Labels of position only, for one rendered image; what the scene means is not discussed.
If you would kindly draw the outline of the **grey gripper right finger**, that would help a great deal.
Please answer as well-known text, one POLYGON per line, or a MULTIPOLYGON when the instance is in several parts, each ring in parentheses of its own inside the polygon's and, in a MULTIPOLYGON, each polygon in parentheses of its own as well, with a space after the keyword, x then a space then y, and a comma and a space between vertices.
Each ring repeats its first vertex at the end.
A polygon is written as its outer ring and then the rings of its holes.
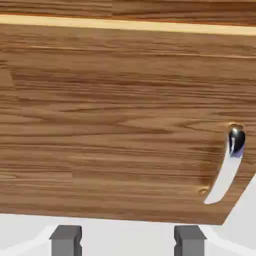
POLYGON ((256 256, 256 249, 220 238, 208 225, 175 225, 173 256, 256 256))

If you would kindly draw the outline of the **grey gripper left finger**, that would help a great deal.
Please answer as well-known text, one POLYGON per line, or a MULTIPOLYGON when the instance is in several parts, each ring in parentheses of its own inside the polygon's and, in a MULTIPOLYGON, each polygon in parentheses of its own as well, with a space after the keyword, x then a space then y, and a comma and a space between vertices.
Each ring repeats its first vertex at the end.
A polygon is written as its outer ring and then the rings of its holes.
POLYGON ((0 256, 21 254, 50 241, 50 256, 83 256, 80 225, 48 225, 34 238, 0 250, 0 256))

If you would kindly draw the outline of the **wooden cabinet front panel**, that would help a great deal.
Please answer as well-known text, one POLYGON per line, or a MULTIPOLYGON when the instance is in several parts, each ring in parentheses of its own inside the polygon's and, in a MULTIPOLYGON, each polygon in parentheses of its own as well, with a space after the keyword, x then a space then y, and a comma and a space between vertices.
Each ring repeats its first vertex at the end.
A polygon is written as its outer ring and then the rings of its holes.
POLYGON ((0 14, 256 27, 256 0, 0 0, 0 14))

